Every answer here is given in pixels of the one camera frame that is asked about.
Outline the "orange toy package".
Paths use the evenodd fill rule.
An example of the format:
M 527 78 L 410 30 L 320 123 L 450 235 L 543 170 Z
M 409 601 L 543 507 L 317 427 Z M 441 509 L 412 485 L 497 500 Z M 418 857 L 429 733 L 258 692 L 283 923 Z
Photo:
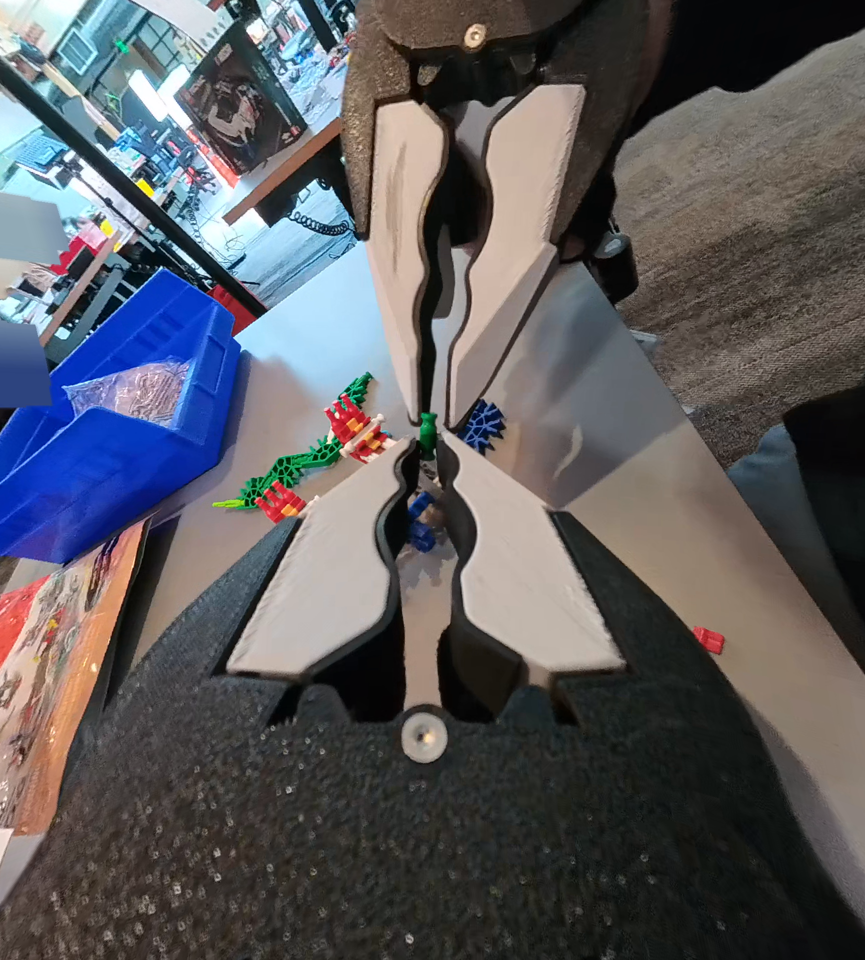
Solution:
M 0 830 L 42 834 L 55 818 L 148 527 L 0 596 Z

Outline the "blue storage bin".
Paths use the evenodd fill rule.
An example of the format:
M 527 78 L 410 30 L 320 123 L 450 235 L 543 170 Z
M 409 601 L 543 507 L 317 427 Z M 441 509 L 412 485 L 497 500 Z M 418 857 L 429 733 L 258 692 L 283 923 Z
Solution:
M 233 323 L 161 269 L 55 367 L 52 403 L 18 409 L 0 432 L 0 557 L 64 564 L 219 462 L 241 352 Z M 65 391 L 172 359 L 189 367 L 166 426 L 76 414 Z

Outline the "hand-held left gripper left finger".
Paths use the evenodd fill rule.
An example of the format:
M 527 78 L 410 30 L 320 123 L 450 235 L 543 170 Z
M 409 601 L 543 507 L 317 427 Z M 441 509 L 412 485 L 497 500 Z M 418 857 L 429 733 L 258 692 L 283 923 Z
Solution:
M 418 473 L 417 439 L 402 438 L 306 507 L 228 673 L 313 677 L 391 627 Z

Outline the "black metal pole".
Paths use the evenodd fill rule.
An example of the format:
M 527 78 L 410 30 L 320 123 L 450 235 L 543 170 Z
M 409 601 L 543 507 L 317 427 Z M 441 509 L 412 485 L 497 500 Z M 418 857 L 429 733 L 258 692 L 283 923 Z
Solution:
M 147 219 L 177 250 L 182 251 L 212 282 L 226 290 L 255 317 L 261 317 L 267 312 L 267 306 L 255 294 L 199 246 L 194 238 L 117 168 L 103 150 L 80 133 L 59 110 L 43 99 L 2 56 L 0 56 L 0 86 L 35 116 L 42 126 L 48 127 L 69 149 L 100 174 L 109 186 L 135 207 L 143 218 Z

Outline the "blue snowflake connector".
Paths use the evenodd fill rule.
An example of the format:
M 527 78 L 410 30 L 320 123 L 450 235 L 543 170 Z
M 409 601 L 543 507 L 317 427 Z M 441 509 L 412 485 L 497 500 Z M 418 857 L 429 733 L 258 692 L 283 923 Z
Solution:
M 493 450 L 493 441 L 502 439 L 506 429 L 505 417 L 494 403 L 480 398 L 458 429 L 457 437 L 480 455 Z

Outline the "grey chair base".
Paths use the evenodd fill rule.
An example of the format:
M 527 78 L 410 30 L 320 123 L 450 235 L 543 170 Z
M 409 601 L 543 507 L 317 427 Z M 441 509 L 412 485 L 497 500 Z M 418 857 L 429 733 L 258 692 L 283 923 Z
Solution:
M 634 293 L 639 285 L 631 238 L 615 219 L 616 197 L 612 171 L 599 173 L 559 246 L 561 263 L 585 266 L 614 306 Z

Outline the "black toy box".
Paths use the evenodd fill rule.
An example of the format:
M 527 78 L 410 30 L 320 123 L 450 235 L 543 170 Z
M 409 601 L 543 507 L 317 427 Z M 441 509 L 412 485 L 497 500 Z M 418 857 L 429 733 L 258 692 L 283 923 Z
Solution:
M 308 128 L 241 21 L 224 31 L 175 98 L 195 132 L 238 177 Z

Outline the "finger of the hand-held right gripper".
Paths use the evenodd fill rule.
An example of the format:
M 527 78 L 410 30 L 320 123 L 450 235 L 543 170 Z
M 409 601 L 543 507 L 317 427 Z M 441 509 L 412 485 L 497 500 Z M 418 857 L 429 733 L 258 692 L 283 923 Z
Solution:
M 446 171 L 448 128 L 426 105 L 406 100 L 377 109 L 366 255 L 392 370 L 413 425 L 421 423 L 421 306 L 435 244 L 429 208 Z
M 554 222 L 585 98 L 578 83 L 539 85 L 506 104 L 486 128 L 481 159 L 489 219 L 466 274 L 466 315 L 450 344 L 450 429 L 496 377 L 557 259 Z

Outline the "multicoloured construction toy model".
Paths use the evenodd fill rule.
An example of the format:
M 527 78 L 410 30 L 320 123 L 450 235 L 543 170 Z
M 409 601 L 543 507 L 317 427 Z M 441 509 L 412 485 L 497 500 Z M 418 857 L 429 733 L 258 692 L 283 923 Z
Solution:
M 299 516 L 309 505 L 295 492 L 305 474 L 333 466 L 341 459 L 366 465 L 393 446 L 381 415 L 368 415 L 354 395 L 343 392 L 326 407 L 330 431 L 301 453 L 278 458 L 266 474 L 251 479 L 242 490 L 246 508 L 260 510 L 273 524 Z

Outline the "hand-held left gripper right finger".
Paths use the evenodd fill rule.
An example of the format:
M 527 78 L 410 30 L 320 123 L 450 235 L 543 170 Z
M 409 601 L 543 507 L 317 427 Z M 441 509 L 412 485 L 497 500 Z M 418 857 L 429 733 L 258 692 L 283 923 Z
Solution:
M 624 670 L 626 660 L 536 494 L 441 434 L 443 511 L 457 556 L 450 658 L 468 689 Z

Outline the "person's right forearm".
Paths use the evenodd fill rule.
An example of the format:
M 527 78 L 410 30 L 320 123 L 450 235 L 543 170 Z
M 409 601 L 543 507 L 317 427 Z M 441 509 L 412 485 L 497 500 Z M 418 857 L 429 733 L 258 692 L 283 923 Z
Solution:
M 705 90 L 754 90 L 865 29 L 865 1 L 649 1 L 626 136 Z

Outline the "clear plastic bag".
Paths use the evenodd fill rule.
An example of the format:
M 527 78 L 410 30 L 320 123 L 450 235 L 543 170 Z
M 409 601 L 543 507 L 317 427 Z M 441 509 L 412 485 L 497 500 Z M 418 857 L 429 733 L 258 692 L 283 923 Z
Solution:
M 170 427 L 193 361 L 169 357 L 64 387 L 73 414 L 104 409 Z

